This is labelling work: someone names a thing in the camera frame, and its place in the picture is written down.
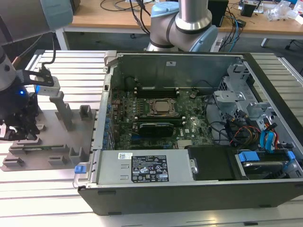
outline electronic device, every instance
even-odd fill
[[[108,51],[105,65],[93,157],[74,179],[96,214],[275,207],[303,194],[303,127],[250,54]]]
[[[249,4],[249,2],[244,2],[241,9],[241,16],[251,17],[256,7],[255,2],[252,2],[252,4]]]

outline screw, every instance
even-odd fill
[[[6,71],[6,72],[10,71],[10,67],[8,65],[5,65],[4,66],[4,71]]]

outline metal bracket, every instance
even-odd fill
[[[28,71],[28,70],[18,70],[16,71],[17,77],[20,79],[18,85],[41,85],[46,87],[52,87],[54,85],[53,77],[51,72],[47,69],[40,69],[39,72]],[[38,80],[33,80],[30,76],[36,76]]]
[[[246,109],[249,117],[259,118],[269,108],[271,108],[271,105],[267,102],[264,102],[264,103],[250,103]]]

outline white label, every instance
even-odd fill
[[[176,62],[175,61],[167,61],[166,66],[176,66]]]
[[[132,153],[119,153],[118,159],[132,159]]]

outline table leg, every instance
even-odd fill
[[[225,38],[226,33],[218,33],[218,36],[210,49],[210,52],[219,52],[220,46],[222,44],[223,39]]]
[[[63,28],[60,28],[58,30],[56,30],[56,35],[57,35],[57,39],[59,41],[59,45],[61,47],[62,51],[67,51],[70,49],[70,46],[68,44],[68,40],[66,37],[66,33],[63,30]]]
[[[261,43],[261,46],[262,46],[262,47],[265,47],[266,44],[268,43],[268,41],[269,41],[269,39],[267,39],[267,38],[263,39],[263,41],[262,41],[262,43]]]

